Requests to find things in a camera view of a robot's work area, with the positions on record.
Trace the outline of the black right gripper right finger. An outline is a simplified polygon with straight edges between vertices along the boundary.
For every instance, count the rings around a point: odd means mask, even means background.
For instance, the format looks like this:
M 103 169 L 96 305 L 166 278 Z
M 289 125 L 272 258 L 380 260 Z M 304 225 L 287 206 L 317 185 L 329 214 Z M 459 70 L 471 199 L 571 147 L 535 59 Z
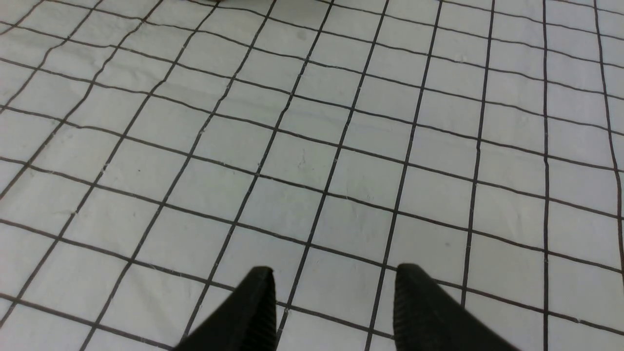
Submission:
M 397 266 L 393 333 L 398 351 L 516 351 L 466 311 L 419 265 Z

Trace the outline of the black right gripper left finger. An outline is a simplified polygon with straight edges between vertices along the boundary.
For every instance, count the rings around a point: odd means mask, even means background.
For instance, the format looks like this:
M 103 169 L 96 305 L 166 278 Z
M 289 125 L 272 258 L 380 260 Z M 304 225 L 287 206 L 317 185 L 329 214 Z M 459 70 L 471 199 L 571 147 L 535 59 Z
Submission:
M 276 295 L 273 270 L 252 268 L 221 305 L 175 351 L 274 351 Z

